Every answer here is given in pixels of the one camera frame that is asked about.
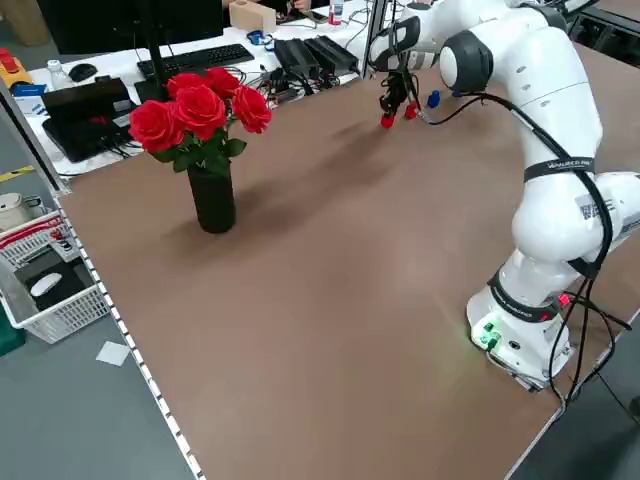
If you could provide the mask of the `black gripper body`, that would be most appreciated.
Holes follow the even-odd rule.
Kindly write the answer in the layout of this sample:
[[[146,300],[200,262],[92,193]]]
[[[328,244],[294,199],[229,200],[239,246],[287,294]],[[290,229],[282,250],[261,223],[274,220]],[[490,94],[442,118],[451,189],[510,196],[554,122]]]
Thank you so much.
[[[388,93],[417,93],[418,78],[408,69],[393,71],[383,80],[383,86]]]

